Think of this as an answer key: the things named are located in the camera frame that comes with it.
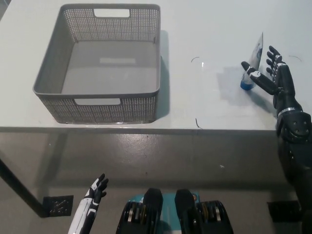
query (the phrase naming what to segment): white robotic hand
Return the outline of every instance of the white robotic hand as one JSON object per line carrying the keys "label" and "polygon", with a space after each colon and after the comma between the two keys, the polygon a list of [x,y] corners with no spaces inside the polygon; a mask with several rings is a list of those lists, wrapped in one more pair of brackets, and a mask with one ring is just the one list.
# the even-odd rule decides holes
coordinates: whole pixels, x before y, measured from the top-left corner
{"label": "white robotic hand", "polygon": [[104,190],[107,183],[108,179],[105,179],[105,174],[94,181],[79,203],[68,234],[88,234],[90,232],[101,198],[106,195]]}

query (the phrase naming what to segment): robotic arm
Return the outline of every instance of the robotic arm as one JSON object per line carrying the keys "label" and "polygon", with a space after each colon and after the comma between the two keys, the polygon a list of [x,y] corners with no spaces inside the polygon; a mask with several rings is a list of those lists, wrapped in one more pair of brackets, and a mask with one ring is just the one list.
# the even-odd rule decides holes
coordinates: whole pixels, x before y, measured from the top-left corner
{"label": "robotic arm", "polygon": [[249,77],[273,95],[277,112],[278,155],[287,181],[295,188],[301,205],[302,232],[312,233],[312,125],[311,116],[303,112],[295,99],[293,78],[288,65],[272,46],[267,53],[267,72],[271,79],[242,62]]}
{"label": "robotic arm", "polygon": [[68,234],[90,233],[97,215],[99,203],[102,197],[106,195],[104,190],[107,187],[107,183],[108,179],[105,179],[105,174],[102,174],[94,181],[83,200],[79,203]]}

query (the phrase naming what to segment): basket handle hole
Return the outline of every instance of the basket handle hole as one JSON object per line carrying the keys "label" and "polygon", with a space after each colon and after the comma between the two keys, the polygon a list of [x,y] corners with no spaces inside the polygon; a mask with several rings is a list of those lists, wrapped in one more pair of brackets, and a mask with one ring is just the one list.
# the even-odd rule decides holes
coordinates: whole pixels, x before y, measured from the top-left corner
{"label": "basket handle hole", "polygon": [[129,9],[93,9],[94,15],[101,18],[127,18],[130,16]]}
{"label": "basket handle hole", "polygon": [[106,105],[120,105],[119,98],[89,98],[89,99],[75,99],[77,105],[83,106],[106,106]]}

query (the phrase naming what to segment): tube blue cap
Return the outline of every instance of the tube blue cap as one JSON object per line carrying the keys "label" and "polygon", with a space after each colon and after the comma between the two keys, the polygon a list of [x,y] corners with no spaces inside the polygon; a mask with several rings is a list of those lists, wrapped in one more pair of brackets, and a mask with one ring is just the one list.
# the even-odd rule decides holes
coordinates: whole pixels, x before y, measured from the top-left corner
{"label": "tube blue cap", "polygon": [[254,87],[254,84],[246,84],[244,83],[243,81],[240,82],[240,87],[243,89],[243,90],[251,90],[253,87]]}

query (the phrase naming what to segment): basket mesh side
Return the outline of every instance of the basket mesh side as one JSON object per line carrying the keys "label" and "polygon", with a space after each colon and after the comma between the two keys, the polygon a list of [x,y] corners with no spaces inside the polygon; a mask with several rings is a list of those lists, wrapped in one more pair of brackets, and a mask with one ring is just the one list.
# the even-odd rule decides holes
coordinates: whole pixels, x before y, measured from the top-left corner
{"label": "basket mesh side", "polygon": [[63,12],[72,38],[82,40],[155,41],[159,12],[155,9],[130,9],[128,18],[98,18],[93,9],[68,9]]}
{"label": "basket mesh side", "polygon": [[155,120],[156,96],[121,99],[120,105],[77,105],[72,99],[41,99],[60,123],[134,123]]}
{"label": "basket mesh side", "polygon": [[67,66],[75,44],[64,17],[58,18],[53,38],[38,77],[36,90],[40,93],[60,94],[63,88]]}

